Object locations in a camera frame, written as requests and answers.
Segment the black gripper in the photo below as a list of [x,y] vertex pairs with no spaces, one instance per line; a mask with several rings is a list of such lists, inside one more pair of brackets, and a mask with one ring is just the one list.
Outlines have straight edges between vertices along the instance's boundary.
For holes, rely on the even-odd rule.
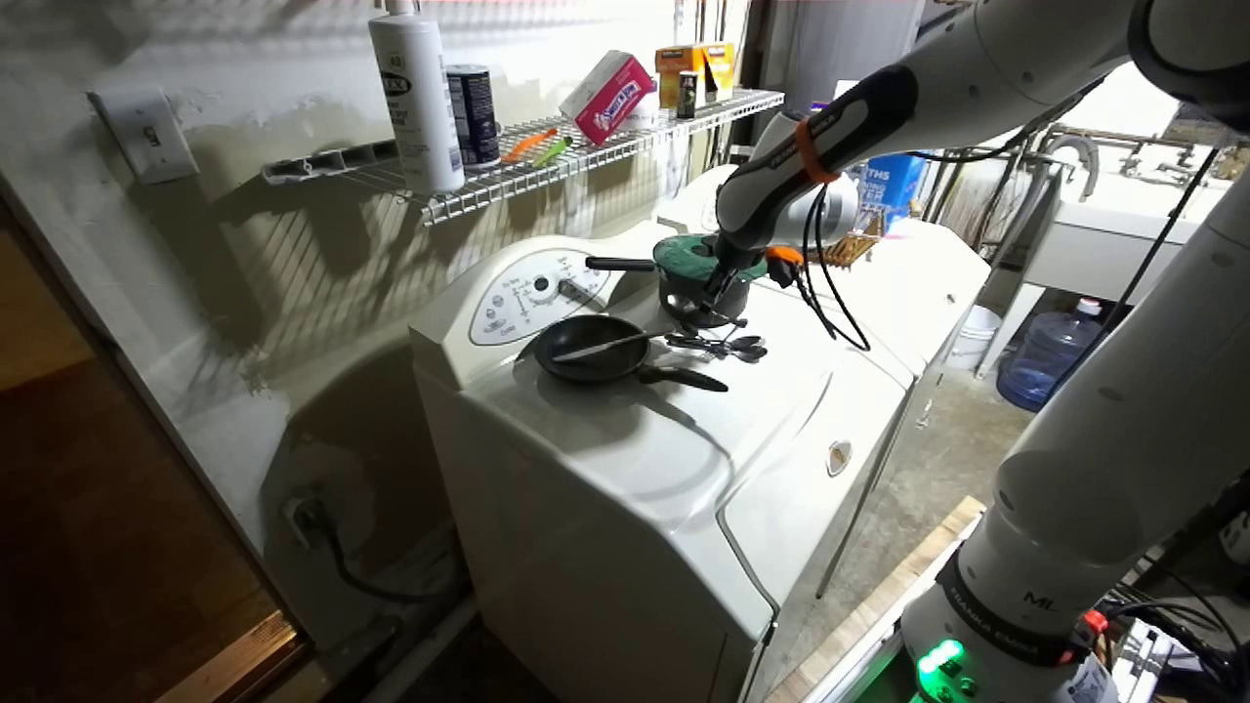
[[719,328],[742,318],[761,259],[721,262],[710,233],[671,233],[656,241],[659,304],[693,328]]

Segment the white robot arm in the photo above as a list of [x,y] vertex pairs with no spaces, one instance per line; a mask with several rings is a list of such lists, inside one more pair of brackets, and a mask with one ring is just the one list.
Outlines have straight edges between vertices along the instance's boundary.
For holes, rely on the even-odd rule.
[[[699,291],[721,295],[761,259],[781,209],[839,167],[979,146],[1121,64],[1250,133],[1250,0],[977,0],[721,179]],[[1018,435],[983,521],[905,606],[905,649],[958,641],[973,703],[1055,703],[1078,669],[1078,617],[1245,474],[1250,179],[1236,179]]]

